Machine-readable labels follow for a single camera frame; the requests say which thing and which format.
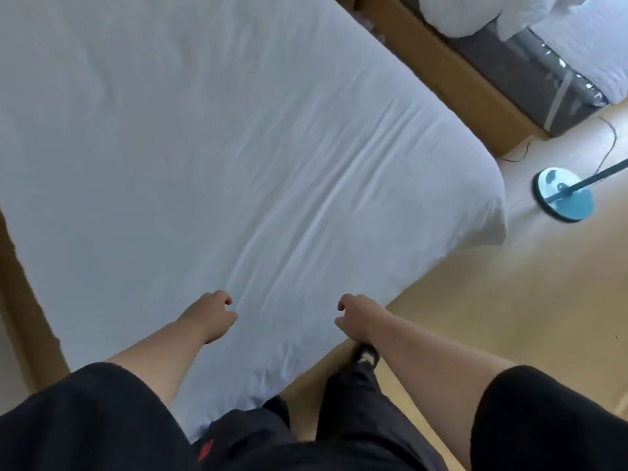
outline wooden floor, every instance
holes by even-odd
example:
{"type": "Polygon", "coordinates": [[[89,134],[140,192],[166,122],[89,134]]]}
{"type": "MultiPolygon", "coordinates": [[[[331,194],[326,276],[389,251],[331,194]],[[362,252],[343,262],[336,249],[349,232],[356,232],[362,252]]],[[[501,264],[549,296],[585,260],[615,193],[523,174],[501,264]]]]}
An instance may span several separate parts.
{"type": "MultiPolygon", "coordinates": [[[[628,157],[628,103],[602,113],[619,139],[609,166],[628,157]]],[[[628,170],[593,187],[597,209],[582,223],[542,213],[531,178],[549,166],[592,174],[613,142],[597,118],[559,139],[533,142],[520,163],[499,161],[506,181],[509,235],[501,247],[456,253],[406,290],[394,313],[518,363],[534,365],[604,407],[625,412],[628,392],[628,170]]],[[[521,158],[525,146],[506,158],[521,158]]],[[[336,349],[298,379],[288,398],[294,429],[313,437],[327,374],[347,360],[336,349]]],[[[397,379],[381,364],[383,391],[462,469],[423,421],[397,379]]]]}

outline round blue base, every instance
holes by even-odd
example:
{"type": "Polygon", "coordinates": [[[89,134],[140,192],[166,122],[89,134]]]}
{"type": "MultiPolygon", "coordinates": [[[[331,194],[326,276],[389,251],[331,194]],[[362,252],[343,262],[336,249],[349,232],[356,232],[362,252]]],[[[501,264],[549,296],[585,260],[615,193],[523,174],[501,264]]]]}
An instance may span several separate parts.
{"type": "Polygon", "coordinates": [[[567,197],[548,203],[545,198],[580,181],[575,173],[564,168],[547,168],[534,176],[532,191],[541,207],[558,220],[575,223],[589,217],[595,208],[591,190],[583,188],[567,197]]]}

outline black pants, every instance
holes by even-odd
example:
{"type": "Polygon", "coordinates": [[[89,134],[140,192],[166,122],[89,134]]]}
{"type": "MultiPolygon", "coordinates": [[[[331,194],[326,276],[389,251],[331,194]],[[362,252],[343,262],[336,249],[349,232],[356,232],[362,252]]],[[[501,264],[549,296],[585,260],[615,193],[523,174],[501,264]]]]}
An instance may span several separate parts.
{"type": "MultiPolygon", "coordinates": [[[[371,442],[415,469],[446,471],[440,454],[406,416],[382,394],[373,368],[351,364],[327,381],[316,440],[371,442]]],[[[288,407],[279,397],[262,408],[232,410],[214,421],[194,443],[203,469],[216,470],[264,446],[296,443],[288,407]]]]}

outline black sleeve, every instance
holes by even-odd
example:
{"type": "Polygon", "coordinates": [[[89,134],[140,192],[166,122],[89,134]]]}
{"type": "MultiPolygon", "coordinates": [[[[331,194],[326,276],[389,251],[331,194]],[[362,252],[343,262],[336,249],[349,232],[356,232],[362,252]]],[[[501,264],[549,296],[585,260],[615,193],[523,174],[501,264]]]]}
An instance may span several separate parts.
{"type": "Polygon", "coordinates": [[[532,367],[498,375],[471,432],[473,471],[625,470],[628,423],[532,367]]]}
{"type": "Polygon", "coordinates": [[[0,469],[188,470],[192,449],[144,382],[91,364],[0,417],[0,469]]]}

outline red logo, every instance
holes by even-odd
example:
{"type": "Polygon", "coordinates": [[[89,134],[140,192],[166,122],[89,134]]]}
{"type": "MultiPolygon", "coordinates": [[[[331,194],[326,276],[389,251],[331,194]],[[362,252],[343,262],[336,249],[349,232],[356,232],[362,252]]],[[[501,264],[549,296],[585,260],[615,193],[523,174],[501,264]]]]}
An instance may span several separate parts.
{"type": "Polygon", "coordinates": [[[212,450],[213,443],[214,443],[214,440],[209,440],[207,443],[205,443],[202,446],[202,448],[200,448],[199,459],[197,460],[197,463],[200,463],[202,460],[207,458],[209,451],[212,450]]]}

